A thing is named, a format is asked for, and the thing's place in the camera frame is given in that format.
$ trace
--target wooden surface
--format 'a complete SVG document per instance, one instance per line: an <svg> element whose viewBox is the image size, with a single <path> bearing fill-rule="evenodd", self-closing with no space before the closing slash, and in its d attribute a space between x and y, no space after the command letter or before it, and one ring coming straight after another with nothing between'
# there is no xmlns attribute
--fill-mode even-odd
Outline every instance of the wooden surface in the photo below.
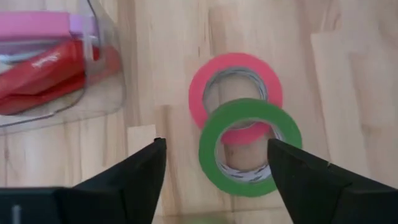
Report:
<svg viewBox="0 0 398 224"><path fill-rule="evenodd" d="M187 104L192 76L215 55L247 52L278 74L284 109L296 120L306 151L398 187L398 1L102 2L121 34L125 107L1 137L0 185L77 184L162 136L169 150L156 223L207 213L231 223L291 223L277 192L232 197L198 163L200 130ZM0 9L73 12L75 3L0 0ZM230 78L211 90L206 103L216 108L242 96L258 94L247 80ZM258 166L265 162L265 145L266 137L225 147L226 162L240 169Z"/></svg>

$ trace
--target clear plastic container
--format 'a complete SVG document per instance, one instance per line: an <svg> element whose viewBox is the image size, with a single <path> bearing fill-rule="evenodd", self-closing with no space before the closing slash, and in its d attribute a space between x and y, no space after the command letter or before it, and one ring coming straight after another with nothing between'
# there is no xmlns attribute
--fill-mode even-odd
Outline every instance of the clear plastic container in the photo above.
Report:
<svg viewBox="0 0 398 224"><path fill-rule="evenodd" d="M101 4L79 0L60 12L17 2L0 7L8 26L0 29L0 134L120 109L125 85L118 32Z"/></svg>

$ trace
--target red tape dispenser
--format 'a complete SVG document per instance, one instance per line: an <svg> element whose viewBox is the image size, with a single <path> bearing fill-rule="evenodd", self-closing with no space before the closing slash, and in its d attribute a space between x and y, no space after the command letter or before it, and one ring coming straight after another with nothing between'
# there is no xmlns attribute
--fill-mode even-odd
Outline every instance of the red tape dispenser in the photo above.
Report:
<svg viewBox="0 0 398 224"><path fill-rule="evenodd" d="M119 54L113 47L102 52L105 67L86 80L83 42L69 40L0 74L0 114L17 114L56 100L116 74L120 67ZM95 60L100 50L93 47Z"/></svg>

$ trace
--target pink tape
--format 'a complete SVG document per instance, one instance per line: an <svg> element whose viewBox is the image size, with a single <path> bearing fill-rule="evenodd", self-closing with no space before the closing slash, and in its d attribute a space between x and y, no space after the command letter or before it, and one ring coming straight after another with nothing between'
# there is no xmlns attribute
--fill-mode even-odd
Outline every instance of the pink tape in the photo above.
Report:
<svg viewBox="0 0 398 224"><path fill-rule="evenodd" d="M0 12L0 54L18 54L48 46L51 40L80 37L82 17L67 12L21 11ZM89 32L95 35L96 21L90 21Z"/></svg>
<svg viewBox="0 0 398 224"><path fill-rule="evenodd" d="M70 37L67 12L2 12L0 41Z"/></svg>
<svg viewBox="0 0 398 224"><path fill-rule="evenodd" d="M259 75L267 87L268 102L282 107L282 86L275 72L268 64L258 58L243 54L230 53L217 56L202 66L195 76L189 89L189 108L192 118L199 128L205 126L208 114L203 104L203 94L206 84L219 71L231 67L245 67ZM221 141L224 144L249 144L270 130L269 125L254 123L252 126L243 129L230 129L224 133Z"/></svg>

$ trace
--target black plastic jaw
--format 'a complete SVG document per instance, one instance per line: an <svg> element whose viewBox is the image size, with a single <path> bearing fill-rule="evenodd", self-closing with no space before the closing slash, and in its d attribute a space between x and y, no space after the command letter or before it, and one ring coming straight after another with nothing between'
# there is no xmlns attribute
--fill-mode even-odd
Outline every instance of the black plastic jaw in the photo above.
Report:
<svg viewBox="0 0 398 224"><path fill-rule="evenodd" d="M150 224L166 164L165 139L73 188L0 189L0 223Z"/></svg>
<svg viewBox="0 0 398 224"><path fill-rule="evenodd" d="M398 190L277 139L268 143L272 176L295 224L398 223Z"/></svg>

